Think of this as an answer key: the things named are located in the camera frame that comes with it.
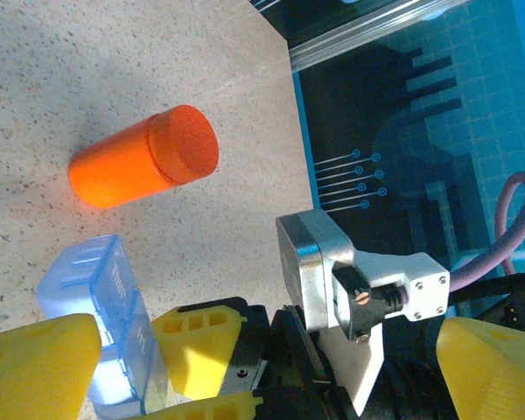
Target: speckled countertop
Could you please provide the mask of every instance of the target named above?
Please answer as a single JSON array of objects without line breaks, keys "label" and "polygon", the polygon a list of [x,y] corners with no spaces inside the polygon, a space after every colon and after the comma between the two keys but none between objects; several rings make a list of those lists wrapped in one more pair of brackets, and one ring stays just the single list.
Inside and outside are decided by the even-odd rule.
[{"label": "speckled countertop", "polygon": [[[74,196],[75,151],[180,103],[213,124],[215,174],[113,210]],[[246,0],[0,1],[0,331],[43,319],[60,251],[108,233],[152,317],[235,295],[272,313],[274,219],[311,206],[287,46]]]}]

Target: purple cable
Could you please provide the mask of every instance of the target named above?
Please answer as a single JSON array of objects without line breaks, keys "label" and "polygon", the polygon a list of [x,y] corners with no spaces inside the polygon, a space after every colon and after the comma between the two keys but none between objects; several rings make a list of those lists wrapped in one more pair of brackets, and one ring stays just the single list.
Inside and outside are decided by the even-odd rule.
[{"label": "purple cable", "polygon": [[506,230],[506,222],[509,203],[519,184],[525,185],[525,171],[514,173],[501,189],[494,221],[496,242],[483,254],[451,273],[450,291],[458,291],[474,283],[500,263],[507,275],[515,272],[509,256],[525,239],[525,200],[508,230]]}]

